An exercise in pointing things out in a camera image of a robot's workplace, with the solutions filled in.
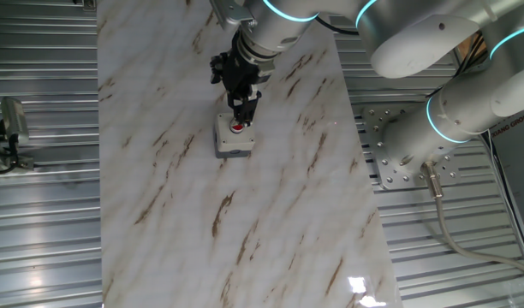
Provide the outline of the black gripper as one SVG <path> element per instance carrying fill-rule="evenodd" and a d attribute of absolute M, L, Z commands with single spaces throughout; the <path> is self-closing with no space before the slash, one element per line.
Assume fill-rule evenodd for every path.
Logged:
<path fill-rule="evenodd" d="M 253 124 L 255 110 L 262 94 L 256 92 L 245 103 L 244 98 L 251 95 L 252 85 L 265 83 L 270 76 L 271 58 L 253 53 L 242 36 L 234 36 L 231 49 L 223 60 L 222 82 L 227 92 L 227 104 L 233 110 L 236 122 L 247 127 Z"/>

